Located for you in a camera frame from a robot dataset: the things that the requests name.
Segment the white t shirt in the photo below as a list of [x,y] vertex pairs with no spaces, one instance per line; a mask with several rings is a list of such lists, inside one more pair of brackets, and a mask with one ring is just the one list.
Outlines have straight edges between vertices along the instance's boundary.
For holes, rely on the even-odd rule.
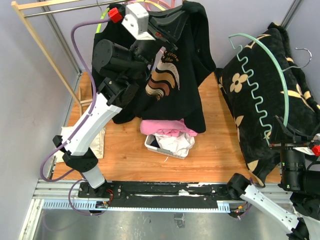
[[189,154],[189,150],[195,144],[195,137],[185,132],[180,133],[178,136],[161,135],[157,133],[153,136],[161,149],[169,151],[180,159],[185,159]]

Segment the yellow hanger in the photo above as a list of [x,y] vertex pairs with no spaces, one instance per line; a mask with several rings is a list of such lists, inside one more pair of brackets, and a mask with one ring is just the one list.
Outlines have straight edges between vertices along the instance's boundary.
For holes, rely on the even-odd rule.
[[153,1],[150,1],[150,0],[143,0],[142,1],[143,3],[147,3],[147,4],[151,4],[153,6],[155,6],[157,9],[159,9],[160,11],[165,11],[166,9],[164,7],[162,7],[160,4],[158,3],[155,3]]

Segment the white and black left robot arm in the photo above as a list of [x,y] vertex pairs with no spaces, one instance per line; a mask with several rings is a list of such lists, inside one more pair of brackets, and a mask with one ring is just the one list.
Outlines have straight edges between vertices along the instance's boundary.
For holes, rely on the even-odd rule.
[[84,176],[96,198],[107,193],[107,185],[90,148],[92,141],[135,97],[160,49],[176,49],[188,17],[181,7],[156,12],[132,3],[110,9],[104,19],[122,25],[133,36],[133,44],[127,48],[108,39],[98,41],[91,65],[102,80],[91,82],[92,102],[69,133],[53,138],[64,163]]

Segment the pink t shirt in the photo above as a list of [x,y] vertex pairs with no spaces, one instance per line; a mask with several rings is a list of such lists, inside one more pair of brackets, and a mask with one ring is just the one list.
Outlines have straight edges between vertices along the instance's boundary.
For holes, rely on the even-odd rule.
[[140,132],[144,135],[166,135],[179,137],[181,134],[188,134],[191,137],[198,135],[197,132],[188,128],[185,121],[181,120],[142,120]]

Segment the navy blue t shirt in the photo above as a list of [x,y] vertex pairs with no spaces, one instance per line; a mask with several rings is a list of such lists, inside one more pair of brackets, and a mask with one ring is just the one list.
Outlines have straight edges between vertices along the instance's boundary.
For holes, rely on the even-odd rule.
[[155,148],[159,148],[160,147],[156,139],[154,139],[149,145],[153,146]]

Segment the pink plastic hanger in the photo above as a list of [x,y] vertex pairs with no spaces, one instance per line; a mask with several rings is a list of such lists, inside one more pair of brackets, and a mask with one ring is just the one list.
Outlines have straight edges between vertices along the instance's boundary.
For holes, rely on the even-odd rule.
[[156,0],[158,4],[166,9],[172,9],[182,5],[183,0]]

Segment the mint green hanger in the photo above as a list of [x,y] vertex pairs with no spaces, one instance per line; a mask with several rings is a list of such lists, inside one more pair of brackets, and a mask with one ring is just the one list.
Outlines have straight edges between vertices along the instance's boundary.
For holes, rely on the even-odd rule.
[[301,117],[315,124],[319,105],[312,100],[303,71],[290,68],[295,63],[285,47],[288,37],[270,29],[248,38],[245,46],[232,44],[237,54],[217,74],[218,88],[235,121],[238,142],[265,145],[275,115],[309,134],[312,126],[304,125]]

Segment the black t shirt with print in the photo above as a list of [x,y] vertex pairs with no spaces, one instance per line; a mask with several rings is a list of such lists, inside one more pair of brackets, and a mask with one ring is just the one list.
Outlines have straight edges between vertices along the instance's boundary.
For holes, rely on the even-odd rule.
[[197,133],[206,131],[199,86],[215,69],[205,7],[184,1],[189,15],[177,49],[166,48],[140,92],[134,113],[143,120],[183,120]]

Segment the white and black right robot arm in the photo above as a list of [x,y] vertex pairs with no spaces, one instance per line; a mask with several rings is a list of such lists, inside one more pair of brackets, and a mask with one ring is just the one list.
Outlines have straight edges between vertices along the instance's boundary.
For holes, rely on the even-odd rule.
[[242,199],[272,217],[285,229],[290,240],[320,238],[320,173],[311,170],[318,160],[306,165],[305,155],[319,157],[320,135],[306,135],[282,117],[275,116],[269,147],[280,152],[281,182],[279,187],[291,192],[295,213],[280,207],[265,196],[250,180],[235,173],[228,181],[226,193],[232,200]]

